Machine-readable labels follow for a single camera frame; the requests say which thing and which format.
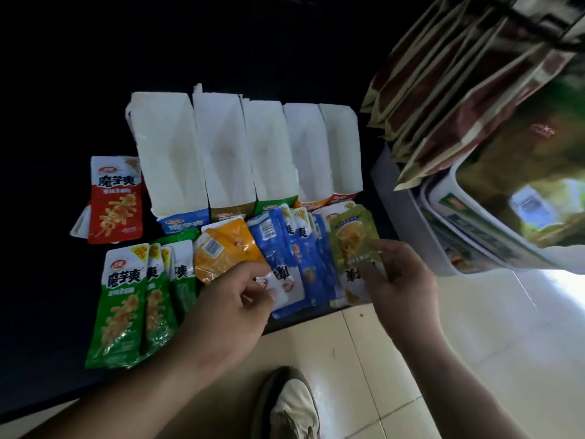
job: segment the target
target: forearm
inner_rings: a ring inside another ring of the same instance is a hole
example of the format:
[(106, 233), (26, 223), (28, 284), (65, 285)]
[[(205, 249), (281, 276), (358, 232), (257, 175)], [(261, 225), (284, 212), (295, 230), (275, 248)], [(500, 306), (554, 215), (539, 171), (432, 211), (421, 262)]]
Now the forearm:
[(527, 437), (444, 338), (403, 355), (443, 438)]
[(27, 439), (148, 439), (164, 426), (203, 387), (209, 384), (177, 360), (172, 351), (157, 355), (124, 373), (26, 435)]

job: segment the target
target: dark background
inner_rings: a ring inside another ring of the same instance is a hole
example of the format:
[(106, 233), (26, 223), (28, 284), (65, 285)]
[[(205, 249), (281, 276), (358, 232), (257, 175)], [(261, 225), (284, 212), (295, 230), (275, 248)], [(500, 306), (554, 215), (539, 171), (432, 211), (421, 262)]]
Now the dark background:
[[(202, 82), (211, 92), (357, 111), (377, 68), (432, 1), (50, 0), (6, 9), (0, 422), (112, 376), (84, 370), (111, 246), (69, 230), (90, 197), (90, 157), (136, 154), (124, 118), (133, 91), (191, 93)], [(358, 201), (391, 237), (368, 175), (382, 141), (366, 121)], [(146, 199), (146, 242), (161, 235), (149, 208)]]

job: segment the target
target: sneaker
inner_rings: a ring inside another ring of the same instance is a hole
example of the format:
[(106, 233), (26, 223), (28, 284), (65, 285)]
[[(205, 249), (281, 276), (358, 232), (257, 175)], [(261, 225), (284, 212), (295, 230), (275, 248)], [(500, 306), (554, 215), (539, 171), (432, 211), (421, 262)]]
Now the sneaker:
[(318, 439), (319, 413), (311, 388), (296, 368), (273, 372), (260, 391), (252, 439)]

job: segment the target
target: beige tile floor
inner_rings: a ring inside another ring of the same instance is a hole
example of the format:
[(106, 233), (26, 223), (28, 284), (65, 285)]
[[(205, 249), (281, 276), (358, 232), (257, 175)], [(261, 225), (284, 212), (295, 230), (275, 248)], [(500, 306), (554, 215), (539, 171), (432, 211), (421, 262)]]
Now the beige tile floor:
[[(441, 320), (460, 357), (535, 439), (585, 431), (585, 276), (496, 271), (439, 279)], [(370, 305), (260, 339), (238, 369), (201, 393), (163, 438), (246, 437), (259, 384), (280, 365), (306, 375), (323, 438), (439, 438), (401, 355)], [(0, 427), (12, 439), (56, 413)]]

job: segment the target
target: red packet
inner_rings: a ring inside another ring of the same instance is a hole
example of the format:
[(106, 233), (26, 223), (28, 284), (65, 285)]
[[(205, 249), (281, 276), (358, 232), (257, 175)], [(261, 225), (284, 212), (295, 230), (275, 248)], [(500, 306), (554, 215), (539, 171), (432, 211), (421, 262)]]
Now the red packet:
[(142, 175), (138, 157), (91, 158), (91, 218), (87, 241), (114, 243), (142, 236)]

